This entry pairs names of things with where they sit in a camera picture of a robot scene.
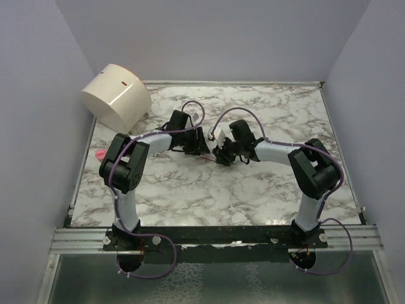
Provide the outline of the red white staple box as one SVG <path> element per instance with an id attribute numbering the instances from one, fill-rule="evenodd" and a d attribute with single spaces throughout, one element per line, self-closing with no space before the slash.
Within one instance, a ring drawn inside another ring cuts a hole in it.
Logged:
<path id="1" fill-rule="evenodd" d="M 200 157 L 213 162 L 216 160 L 215 155 L 212 153 L 201 153 Z"/>

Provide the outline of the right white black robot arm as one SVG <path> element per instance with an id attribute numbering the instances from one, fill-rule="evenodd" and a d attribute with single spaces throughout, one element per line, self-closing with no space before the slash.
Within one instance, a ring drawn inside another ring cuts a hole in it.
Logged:
<path id="1" fill-rule="evenodd" d="M 208 139 L 216 143 L 216 162 L 230 166 L 236 158 L 249 162 L 273 162 L 291 167 L 302 192 L 299 211 L 291 224 L 290 239 L 299 248 L 313 241 L 320 229 L 320 215 L 327 198 L 340 186 L 344 173 L 318 139 L 286 144 L 255 138 L 245 120 L 229 125 L 233 139 L 210 128 Z"/>

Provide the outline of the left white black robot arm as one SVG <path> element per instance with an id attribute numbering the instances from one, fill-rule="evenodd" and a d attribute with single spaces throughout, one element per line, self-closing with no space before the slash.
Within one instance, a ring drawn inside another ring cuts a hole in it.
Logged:
<path id="1" fill-rule="evenodd" d="M 110 239 L 126 250 L 139 244 L 140 220 L 136 210 L 135 189 L 139 185 L 148 157 L 180 147 L 185 155 L 208 153 L 200 123 L 189 114 L 175 110 L 170 120 L 156 130 L 138 136 L 118 133 L 113 138 L 99 167 L 99 175 L 109 187 L 115 220 Z"/>

